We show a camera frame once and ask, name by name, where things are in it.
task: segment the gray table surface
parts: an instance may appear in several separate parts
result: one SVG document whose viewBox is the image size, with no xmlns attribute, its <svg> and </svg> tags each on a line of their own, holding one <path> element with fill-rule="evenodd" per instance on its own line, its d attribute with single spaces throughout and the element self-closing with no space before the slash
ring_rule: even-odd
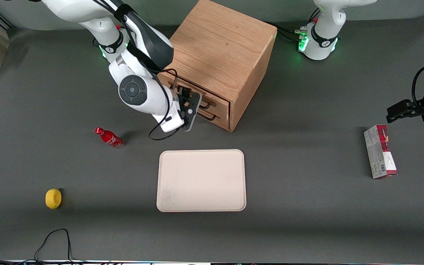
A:
<svg viewBox="0 0 424 265">
<path fill-rule="evenodd" d="M 370 176 L 362 134 L 409 98 L 424 66 L 424 17 L 347 22 L 342 35 L 320 62 L 278 37 L 234 133 L 198 119 L 191 132 L 154 142 L 154 119 L 120 101 L 88 31 L 10 31 L 0 72 L 0 259 L 30 258 L 50 231 L 67 228 L 80 259 L 424 264 L 424 124 L 389 125 L 399 176 L 382 181 Z M 97 126 L 126 146 L 106 146 Z M 180 149 L 241 149 L 245 210 L 158 211 L 158 158 Z M 64 189 L 58 210 L 44 204 L 50 188 Z M 64 234 L 40 258 L 65 259 Z"/>
</svg>

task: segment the red and white box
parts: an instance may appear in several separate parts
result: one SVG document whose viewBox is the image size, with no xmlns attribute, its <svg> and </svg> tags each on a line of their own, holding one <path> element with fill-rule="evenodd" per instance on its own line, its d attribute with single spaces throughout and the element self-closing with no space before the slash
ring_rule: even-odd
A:
<svg viewBox="0 0 424 265">
<path fill-rule="evenodd" d="M 364 132 L 372 178 L 381 180 L 397 175 L 397 168 L 389 148 L 387 125 L 375 125 Z"/>
</svg>

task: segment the yellow lemon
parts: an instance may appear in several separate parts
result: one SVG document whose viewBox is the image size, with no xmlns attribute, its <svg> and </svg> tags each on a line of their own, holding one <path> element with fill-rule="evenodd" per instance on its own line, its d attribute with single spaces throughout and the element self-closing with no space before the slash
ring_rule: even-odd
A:
<svg viewBox="0 0 424 265">
<path fill-rule="evenodd" d="M 62 202 L 62 193 L 56 188 L 52 188 L 45 194 L 45 204 L 50 209 L 56 209 Z"/>
</svg>

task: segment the beige tray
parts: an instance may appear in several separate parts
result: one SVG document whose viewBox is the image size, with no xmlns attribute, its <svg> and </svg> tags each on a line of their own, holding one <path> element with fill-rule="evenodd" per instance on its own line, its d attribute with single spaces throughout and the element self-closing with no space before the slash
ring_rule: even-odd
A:
<svg viewBox="0 0 424 265">
<path fill-rule="evenodd" d="M 242 151 L 165 151 L 160 155 L 158 210 L 224 212 L 241 211 L 245 206 Z"/>
</svg>

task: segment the wooden box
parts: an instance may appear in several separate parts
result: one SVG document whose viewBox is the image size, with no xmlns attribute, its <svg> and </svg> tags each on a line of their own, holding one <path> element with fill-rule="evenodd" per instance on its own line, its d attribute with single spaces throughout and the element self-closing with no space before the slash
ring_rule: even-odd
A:
<svg viewBox="0 0 424 265">
<path fill-rule="evenodd" d="M 233 131 L 266 73 L 276 28 L 199 0 L 170 38 L 178 85 L 202 94 L 199 114 Z M 174 76 L 158 75 L 170 87 Z"/>
</svg>

